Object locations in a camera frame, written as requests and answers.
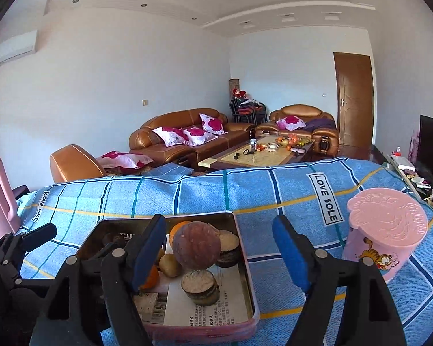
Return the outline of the floral pillow right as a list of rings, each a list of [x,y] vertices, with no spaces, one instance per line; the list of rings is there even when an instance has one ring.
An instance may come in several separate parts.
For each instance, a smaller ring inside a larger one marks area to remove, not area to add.
[[[223,121],[217,117],[211,117],[204,113],[199,114],[201,118],[201,128],[207,132],[215,135],[225,134],[223,128]]]

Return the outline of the white wall air conditioner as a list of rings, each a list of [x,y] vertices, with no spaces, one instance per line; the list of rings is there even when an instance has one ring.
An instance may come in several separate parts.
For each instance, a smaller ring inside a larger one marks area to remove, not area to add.
[[[38,30],[29,31],[0,43],[0,66],[11,60],[33,54],[36,51],[37,35]]]

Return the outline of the large orange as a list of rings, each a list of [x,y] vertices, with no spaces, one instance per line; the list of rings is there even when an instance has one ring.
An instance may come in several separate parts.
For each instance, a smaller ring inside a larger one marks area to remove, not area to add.
[[[182,221],[180,223],[177,223],[170,231],[169,233],[169,246],[172,248],[173,247],[173,239],[175,237],[175,235],[177,234],[177,232],[184,226],[188,225],[190,223],[190,221]]]

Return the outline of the wooden coffee table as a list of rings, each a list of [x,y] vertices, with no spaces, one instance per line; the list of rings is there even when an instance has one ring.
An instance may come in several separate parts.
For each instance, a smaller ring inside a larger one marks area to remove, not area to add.
[[[313,153],[313,141],[298,138],[296,144],[284,146],[279,138],[267,135],[257,139],[257,150],[248,153],[250,144],[242,143],[201,160],[198,166],[205,170],[223,170],[239,167],[280,166],[308,162]]]

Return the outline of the small dark passion fruit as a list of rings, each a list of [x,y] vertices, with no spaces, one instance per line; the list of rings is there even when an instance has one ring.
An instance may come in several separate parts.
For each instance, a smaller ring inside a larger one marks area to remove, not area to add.
[[[103,236],[102,243],[103,245],[113,243],[118,247],[123,248],[126,245],[126,239],[119,233],[107,233]]]

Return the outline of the floral pillow middle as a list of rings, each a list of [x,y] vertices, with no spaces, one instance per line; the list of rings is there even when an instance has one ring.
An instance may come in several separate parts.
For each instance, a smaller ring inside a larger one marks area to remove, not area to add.
[[[184,128],[182,132],[188,138],[190,147],[196,147],[217,139],[217,136],[212,133],[205,132],[199,127]]]

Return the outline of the sugarcane piece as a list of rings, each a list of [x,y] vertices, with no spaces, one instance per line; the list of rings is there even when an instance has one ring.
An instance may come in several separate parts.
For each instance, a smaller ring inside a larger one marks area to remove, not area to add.
[[[216,265],[221,268],[229,268],[238,263],[241,254],[239,238],[229,230],[220,230],[221,253]]]
[[[181,288],[196,305],[207,307],[220,298],[220,288],[209,270],[191,270],[181,279]]]

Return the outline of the pink cartoon cup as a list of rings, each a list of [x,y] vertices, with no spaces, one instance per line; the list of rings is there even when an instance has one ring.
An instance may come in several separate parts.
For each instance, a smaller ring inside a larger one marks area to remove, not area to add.
[[[411,196],[385,187],[360,192],[348,201],[347,209],[350,231],[343,258],[371,259],[389,282],[427,234],[424,209]]]

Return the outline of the floral pillow left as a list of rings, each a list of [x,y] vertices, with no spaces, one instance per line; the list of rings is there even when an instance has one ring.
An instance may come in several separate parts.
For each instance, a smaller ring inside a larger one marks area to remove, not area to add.
[[[188,135],[181,129],[175,127],[157,127],[152,132],[163,140],[167,148],[176,145],[191,146]]]

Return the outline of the pink tin box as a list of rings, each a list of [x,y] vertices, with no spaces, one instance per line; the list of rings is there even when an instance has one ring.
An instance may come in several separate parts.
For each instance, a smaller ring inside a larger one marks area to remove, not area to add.
[[[232,212],[106,219],[78,255],[101,278],[120,345],[231,343],[256,333],[260,311]]]

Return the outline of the brown wooden door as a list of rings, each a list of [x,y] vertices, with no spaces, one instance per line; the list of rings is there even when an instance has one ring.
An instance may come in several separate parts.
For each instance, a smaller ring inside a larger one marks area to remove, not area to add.
[[[340,143],[370,148],[374,122],[374,87],[371,57],[334,53]]]

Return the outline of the brown leather three-seat sofa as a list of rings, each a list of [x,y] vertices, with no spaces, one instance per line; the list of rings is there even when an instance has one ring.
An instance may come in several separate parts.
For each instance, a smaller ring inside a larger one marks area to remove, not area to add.
[[[156,116],[134,131],[130,152],[147,155],[155,164],[194,166],[237,144],[254,133],[251,123],[233,123],[210,108],[186,109]]]

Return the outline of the blue plaid tablecloth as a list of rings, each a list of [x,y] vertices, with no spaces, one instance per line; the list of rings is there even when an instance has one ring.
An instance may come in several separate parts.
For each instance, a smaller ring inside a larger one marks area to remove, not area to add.
[[[428,231],[392,280],[350,261],[348,201],[385,187],[424,209]],[[52,223],[56,237],[25,254],[24,279],[49,280],[105,219],[232,212],[260,320],[244,341],[215,345],[433,345],[433,209],[396,173],[338,158],[203,176],[111,176],[53,184],[21,197],[14,234]]]

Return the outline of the stacked dark chairs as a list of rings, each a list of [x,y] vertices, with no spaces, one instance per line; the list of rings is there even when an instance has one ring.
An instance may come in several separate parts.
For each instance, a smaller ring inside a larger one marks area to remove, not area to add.
[[[252,123],[257,126],[268,120],[267,108],[263,103],[254,102],[250,99],[233,98],[229,102],[229,107],[236,123]]]

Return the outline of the pink electric kettle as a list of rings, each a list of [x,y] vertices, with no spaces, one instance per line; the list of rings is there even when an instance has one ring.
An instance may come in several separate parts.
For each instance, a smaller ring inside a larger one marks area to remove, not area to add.
[[[21,227],[17,210],[17,201],[0,158],[0,239],[6,234],[16,233]]]

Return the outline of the small brown kiwi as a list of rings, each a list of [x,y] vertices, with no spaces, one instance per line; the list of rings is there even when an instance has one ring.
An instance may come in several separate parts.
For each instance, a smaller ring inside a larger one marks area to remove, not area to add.
[[[176,278],[182,274],[182,265],[177,261],[174,254],[164,254],[159,259],[158,264],[161,272],[169,278]]]

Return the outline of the large purple passion fruit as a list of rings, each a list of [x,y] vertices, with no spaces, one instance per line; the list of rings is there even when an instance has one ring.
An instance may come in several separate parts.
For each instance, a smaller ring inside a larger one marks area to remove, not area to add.
[[[173,254],[190,270],[205,270],[214,265],[221,253],[220,231],[208,223],[190,222],[173,239]]]

